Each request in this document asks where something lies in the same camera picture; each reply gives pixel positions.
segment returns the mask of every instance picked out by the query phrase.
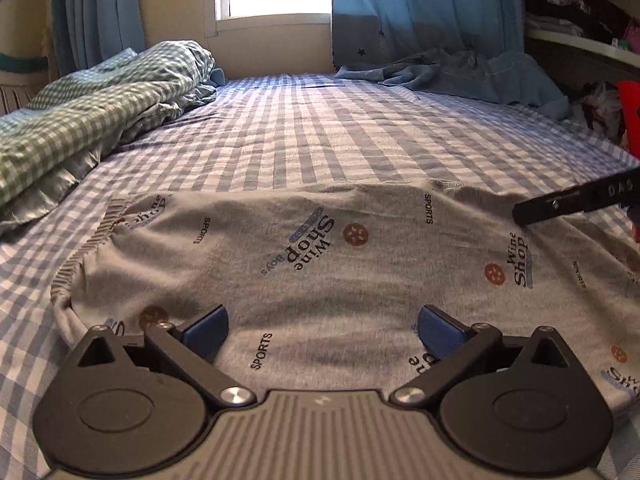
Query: blue curtain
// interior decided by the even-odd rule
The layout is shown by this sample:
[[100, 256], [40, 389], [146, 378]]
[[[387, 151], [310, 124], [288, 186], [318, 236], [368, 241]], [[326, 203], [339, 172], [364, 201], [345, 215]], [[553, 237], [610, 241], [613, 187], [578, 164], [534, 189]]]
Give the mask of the blue curtain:
[[125, 48], [145, 48], [138, 0], [52, 0], [51, 6], [61, 75], [95, 66]]
[[487, 57], [524, 50], [524, 0], [333, 0], [337, 68], [434, 47]]

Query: red object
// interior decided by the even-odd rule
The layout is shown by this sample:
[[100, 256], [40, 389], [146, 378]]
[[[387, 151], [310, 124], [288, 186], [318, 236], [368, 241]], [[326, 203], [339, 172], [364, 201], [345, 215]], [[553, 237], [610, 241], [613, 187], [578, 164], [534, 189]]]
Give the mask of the red object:
[[625, 113], [629, 151], [635, 158], [640, 158], [640, 83], [621, 81], [618, 91]]

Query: shelf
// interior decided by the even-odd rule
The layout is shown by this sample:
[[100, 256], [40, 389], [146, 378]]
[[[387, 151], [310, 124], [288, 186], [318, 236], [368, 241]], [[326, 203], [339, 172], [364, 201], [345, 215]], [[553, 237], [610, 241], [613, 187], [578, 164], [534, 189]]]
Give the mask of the shelf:
[[593, 52], [594, 54], [599, 54], [609, 59], [615, 59], [616, 61], [640, 69], [640, 56], [638, 54], [615, 48], [606, 43], [587, 40], [586, 38], [579, 38], [578, 36], [570, 36], [569, 34], [560, 34], [559, 32], [547, 32], [546, 30], [529, 30], [527, 31], [527, 36], [534, 40], [549, 41], [551, 43], [559, 43], [581, 50], [587, 50], [588, 52]]

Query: checkered bedsheet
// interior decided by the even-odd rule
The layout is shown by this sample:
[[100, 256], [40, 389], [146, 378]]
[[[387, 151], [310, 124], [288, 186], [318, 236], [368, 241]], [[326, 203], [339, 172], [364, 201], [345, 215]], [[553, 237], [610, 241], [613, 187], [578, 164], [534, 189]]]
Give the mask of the checkered bedsheet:
[[[428, 176], [534, 196], [636, 163], [523, 107], [318, 75], [233, 82], [213, 104], [121, 147], [52, 214], [0, 244], [0, 478], [47, 471], [30, 416], [67, 352], [49, 283], [112, 194]], [[629, 238], [622, 211], [591, 216]], [[638, 430], [640, 416], [616, 433], [600, 467], [608, 478], [640, 479]]]

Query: window sill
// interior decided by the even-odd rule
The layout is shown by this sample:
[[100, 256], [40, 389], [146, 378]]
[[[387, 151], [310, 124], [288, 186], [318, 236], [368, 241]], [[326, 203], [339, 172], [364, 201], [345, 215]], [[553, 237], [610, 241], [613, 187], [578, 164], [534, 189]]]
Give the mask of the window sill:
[[218, 32], [237, 30], [238, 28], [272, 27], [273, 25], [317, 25], [331, 23], [330, 14], [267, 14], [265, 16], [243, 16], [217, 20]]

